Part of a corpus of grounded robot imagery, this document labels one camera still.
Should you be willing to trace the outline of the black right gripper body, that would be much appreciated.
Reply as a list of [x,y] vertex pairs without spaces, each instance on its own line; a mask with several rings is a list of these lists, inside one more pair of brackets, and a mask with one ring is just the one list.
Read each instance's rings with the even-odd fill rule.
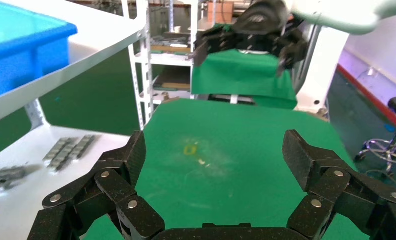
[[290,12],[283,0],[258,0],[233,24],[237,34],[268,35],[281,32]]

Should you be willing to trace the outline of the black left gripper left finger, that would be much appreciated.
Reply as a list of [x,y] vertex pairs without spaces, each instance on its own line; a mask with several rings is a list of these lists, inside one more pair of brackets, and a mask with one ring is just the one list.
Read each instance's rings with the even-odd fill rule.
[[151,240],[162,233],[163,218],[135,189],[146,152],[142,131],[125,146],[104,152],[88,173],[43,199],[27,238],[78,240],[105,215],[126,240]]

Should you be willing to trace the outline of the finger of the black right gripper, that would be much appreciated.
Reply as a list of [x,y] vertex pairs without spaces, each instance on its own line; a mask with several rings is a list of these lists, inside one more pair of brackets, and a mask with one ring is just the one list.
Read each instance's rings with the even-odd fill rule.
[[278,59],[275,71],[277,77],[280,77],[284,71],[292,69],[297,62],[306,57],[308,41],[299,30],[303,22],[301,19],[289,20],[282,29],[263,37],[262,50]]
[[261,54],[254,37],[248,34],[235,32],[230,25],[219,24],[208,30],[198,32],[193,43],[193,65],[201,66],[208,55],[219,52],[238,50],[244,54]]

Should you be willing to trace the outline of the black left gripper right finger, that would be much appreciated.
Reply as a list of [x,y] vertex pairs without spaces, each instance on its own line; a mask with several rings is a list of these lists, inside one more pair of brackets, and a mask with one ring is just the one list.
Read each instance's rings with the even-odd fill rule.
[[348,218],[372,240],[396,240],[396,189],[353,170],[334,151],[308,144],[287,130],[284,161],[306,193],[287,227],[320,240],[335,216]]

